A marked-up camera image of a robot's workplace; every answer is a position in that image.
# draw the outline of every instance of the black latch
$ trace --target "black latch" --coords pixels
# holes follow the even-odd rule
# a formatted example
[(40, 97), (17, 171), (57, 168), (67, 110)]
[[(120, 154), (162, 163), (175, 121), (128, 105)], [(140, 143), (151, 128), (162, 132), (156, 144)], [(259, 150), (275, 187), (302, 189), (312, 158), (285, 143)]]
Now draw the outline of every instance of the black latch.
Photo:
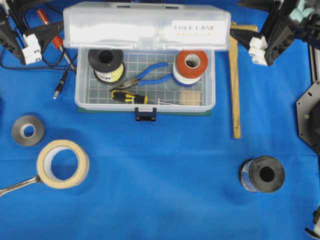
[(157, 109), (154, 107), (152, 111), (139, 111), (139, 108), (135, 108), (135, 120), (137, 122), (155, 122), (157, 115)]

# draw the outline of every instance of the label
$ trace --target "label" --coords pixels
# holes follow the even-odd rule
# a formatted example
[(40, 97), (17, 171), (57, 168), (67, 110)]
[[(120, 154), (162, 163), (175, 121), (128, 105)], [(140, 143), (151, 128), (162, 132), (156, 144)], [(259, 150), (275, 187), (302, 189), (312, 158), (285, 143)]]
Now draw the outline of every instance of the label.
[(112, 75), (109, 72), (99, 72), (99, 71), (95, 71), (95, 74), (102, 80), (108, 83), (112, 83), (115, 82), (112, 79)]
[(172, 21), (169, 40), (183, 43), (226, 43), (226, 23), (224, 21)]
[(241, 170), (241, 183), (244, 186), (244, 188), (250, 192), (258, 192), (258, 190), (251, 183), (250, 175), (249, 175), (249, 170), (254, 160), (255, 159), (247, 162)]

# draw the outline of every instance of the screwdriver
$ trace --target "screwdriver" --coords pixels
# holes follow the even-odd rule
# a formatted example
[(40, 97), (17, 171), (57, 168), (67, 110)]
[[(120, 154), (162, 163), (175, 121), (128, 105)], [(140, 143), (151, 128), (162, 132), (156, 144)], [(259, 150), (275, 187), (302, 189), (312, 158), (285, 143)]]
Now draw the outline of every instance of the screwdriver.
[[(138, 94), (134, 94), (124, 90), (113, 90), (112, 91), (112, 99), (116, 101), (120, 101), (123, 103), (132, 103), (134, 101), (135, 104), (147, 104), (148, 103), (148, 96), (141, 96)], [(167, 104), (167, 105), (175, 105), (166, 102), (160, 101), (152, 101), (149, 102), (159, 103), (159, 104)]]
[[(49, 24), (49, 19), (46, 15), (45, 11), (43, 11), (42, 9), (38, 9), (36, 11), (36, 13), (38, 14), (39, 18), (41, 19), (41, 21), (44, 25)], [(57, 35), (52, 39), (52, 43), (56, 49), (59, 49), (62, 53), (64, 52), (63, 56), (64, 56), (65, 60), (68, 62), (68, 64), (72, 68), (72, 70), (76, 71), (77, 70), (76, 67), (72, 64), (68, 54), (65, 52), (64, 42), (63, 42), (62, 38), (59, 35)]]

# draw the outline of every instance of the yellow wire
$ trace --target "yellow wire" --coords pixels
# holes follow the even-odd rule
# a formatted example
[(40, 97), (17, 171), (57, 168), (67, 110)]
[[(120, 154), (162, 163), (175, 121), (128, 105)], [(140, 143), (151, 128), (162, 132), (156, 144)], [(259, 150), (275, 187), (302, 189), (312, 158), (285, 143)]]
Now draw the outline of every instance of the yellow wire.
[(116, 70), (111, 72), (99, 72), (95, 71), (96, 75), (105, 82), (114, 83), (119, 80), (124, 72), (124, 64), (122, 63)]

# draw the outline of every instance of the wrench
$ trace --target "wrench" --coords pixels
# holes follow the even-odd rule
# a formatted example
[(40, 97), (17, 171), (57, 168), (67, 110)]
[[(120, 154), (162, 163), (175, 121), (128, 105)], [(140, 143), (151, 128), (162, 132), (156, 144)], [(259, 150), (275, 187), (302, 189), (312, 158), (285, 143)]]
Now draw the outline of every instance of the wrench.
[(14, 184), (14, 185), (11, 185), (11, 186), (8, 186), (6, 188), (0, 188), (0, 198), (4, 195), (4, 194), (7, 194), (9, 192), (12, 192), (14, 190), (17, 190), (17, 189), (20, 189), (20, 188), (23, 188), (27, 185), (30, 185), (30, 184), (36, 184), (36, 183), (42, 183), (42, 180), (40, 179), (39, 175), (35, 175), (34, 177), (30, 178), (30, 179), (27, 179), (25, 181), (21, 181), (17, 184)]

